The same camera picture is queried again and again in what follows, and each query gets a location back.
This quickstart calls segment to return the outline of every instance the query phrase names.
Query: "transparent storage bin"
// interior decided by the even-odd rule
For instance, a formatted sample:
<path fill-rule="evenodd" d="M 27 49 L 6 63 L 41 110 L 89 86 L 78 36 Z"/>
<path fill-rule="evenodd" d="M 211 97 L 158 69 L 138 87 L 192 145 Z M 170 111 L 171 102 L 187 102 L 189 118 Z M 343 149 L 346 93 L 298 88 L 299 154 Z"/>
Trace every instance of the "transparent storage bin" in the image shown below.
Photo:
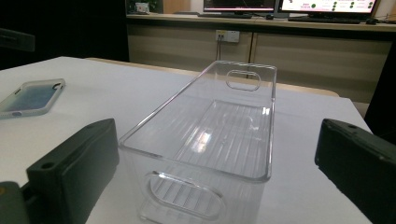
<path fill-rule="evenodd" d="M 142 219 L 253 223 L 271 175 L 276 68 L 216 61 L 120 139 Z"/>

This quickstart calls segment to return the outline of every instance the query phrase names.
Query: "white tabletop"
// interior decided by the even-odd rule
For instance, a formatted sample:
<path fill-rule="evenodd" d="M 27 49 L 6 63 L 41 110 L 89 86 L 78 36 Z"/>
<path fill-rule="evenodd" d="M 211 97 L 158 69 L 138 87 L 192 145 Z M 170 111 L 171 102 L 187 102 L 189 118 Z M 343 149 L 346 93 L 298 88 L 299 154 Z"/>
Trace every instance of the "white tabletop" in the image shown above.
<path fill-rule="evenodd" d="M 0 71 L 0 100 L 23 82 L 64 78 L 48 114 L 0 119 L 0 181 L 27 182 L 25 169 L 73 133 L 114 118 L 118 138 L 191 80 L 168 72 L 56 58 Z M 320 123 L 339 119 L 369 130 L 346 98 L 276 90 L 273 173 L 257 223 L 370 223 L 314 164 Z M 123 163 L 87 223 L 139 223 Z"/>

